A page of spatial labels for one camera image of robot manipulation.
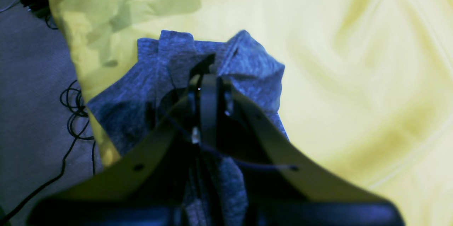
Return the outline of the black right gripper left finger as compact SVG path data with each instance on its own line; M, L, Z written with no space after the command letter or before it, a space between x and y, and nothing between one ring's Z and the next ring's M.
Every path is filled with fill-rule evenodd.
M200 153L195 75L187 93L156 128L118 163L31 211L29 226L187 226L183 197Z

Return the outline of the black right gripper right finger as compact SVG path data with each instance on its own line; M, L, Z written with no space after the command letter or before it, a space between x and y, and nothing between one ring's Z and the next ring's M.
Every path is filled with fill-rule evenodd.
M211 76L217 152L239 166L248 197L244 226L404 226L387 199L301 153L226 77Z

